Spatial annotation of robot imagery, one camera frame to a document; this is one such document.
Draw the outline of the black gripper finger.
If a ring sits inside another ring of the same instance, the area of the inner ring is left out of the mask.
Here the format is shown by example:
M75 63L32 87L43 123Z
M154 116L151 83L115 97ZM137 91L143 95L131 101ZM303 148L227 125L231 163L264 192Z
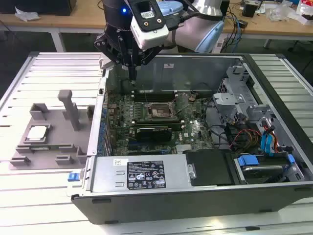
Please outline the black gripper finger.
M162 46L152 47L145 51L141 50L138 46L133 46L132 50L132 81L136 80L136 69L141 65L148 64L155 58L162 50Z
M107 33L99 35L94 42L95 47L105 54L115 64L123 65L128 70L129 80L133 80L132 55L127 45L127 37L121 33L110 36Z

